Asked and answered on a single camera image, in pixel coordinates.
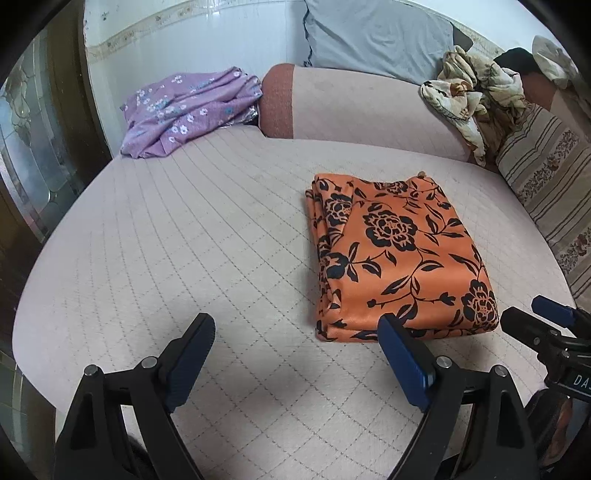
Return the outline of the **beige crumpled cloth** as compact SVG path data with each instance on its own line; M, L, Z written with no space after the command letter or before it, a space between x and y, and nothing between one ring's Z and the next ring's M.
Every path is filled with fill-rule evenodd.
M580 85L581 76L575 63L551 40L536 35L532 41L532 55L541 72L558 88Z

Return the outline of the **grey pillow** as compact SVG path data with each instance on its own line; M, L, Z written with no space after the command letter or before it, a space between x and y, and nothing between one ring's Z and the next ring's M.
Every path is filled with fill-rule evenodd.
M387 76L420 85L444 54L473 41L450 20L401 1L308 1L304 35L314 68Z

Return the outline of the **striped floral side cushion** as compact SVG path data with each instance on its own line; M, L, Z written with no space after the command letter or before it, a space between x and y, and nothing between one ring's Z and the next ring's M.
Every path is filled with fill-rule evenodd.
M497 167L545 238L577 307L590 309L590 143L530 104Z

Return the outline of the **cream brown floral blanket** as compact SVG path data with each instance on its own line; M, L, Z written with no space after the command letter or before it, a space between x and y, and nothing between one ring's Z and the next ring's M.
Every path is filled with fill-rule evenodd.
M456 45L443 69L420 86L420 96L463 137L475 163L493 161L528 109L519 73Z

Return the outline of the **pink quilted bolster cushion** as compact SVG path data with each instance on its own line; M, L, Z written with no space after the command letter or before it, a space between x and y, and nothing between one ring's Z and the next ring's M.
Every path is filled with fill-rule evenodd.
M259 128L270 138L338 141L467 162L460 133L417 85L338 69L277 64L263 78Z

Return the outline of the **purple floral cloth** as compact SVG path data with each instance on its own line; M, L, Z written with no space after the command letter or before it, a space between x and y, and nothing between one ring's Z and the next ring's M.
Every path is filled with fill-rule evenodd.
M261 97L259 78L238 67L172 74L139 88L121 105L126 131L119 153L166 157L218 128L255 119Z

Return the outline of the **orange black floral blouse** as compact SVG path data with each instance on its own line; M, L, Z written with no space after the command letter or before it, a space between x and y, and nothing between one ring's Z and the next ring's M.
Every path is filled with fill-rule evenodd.
M497 328L483 258L425 173L394 182L318 174L305 204L318 256L315 330L322 340L375 341L386 314L421 339Z

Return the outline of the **stained glass wooden door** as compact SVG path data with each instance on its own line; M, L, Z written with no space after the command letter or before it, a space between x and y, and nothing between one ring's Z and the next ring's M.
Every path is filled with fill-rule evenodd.
M83 1L1 4L1 349L60 220L111 159L91 92Z

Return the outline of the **black garment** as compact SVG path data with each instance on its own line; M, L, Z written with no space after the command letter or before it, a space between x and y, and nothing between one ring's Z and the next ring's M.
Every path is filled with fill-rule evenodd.
M501 55L497 56L494 61L500 67L508 68L519 73L520 75L542 73L533 55L521 47L516 47L505 51Z

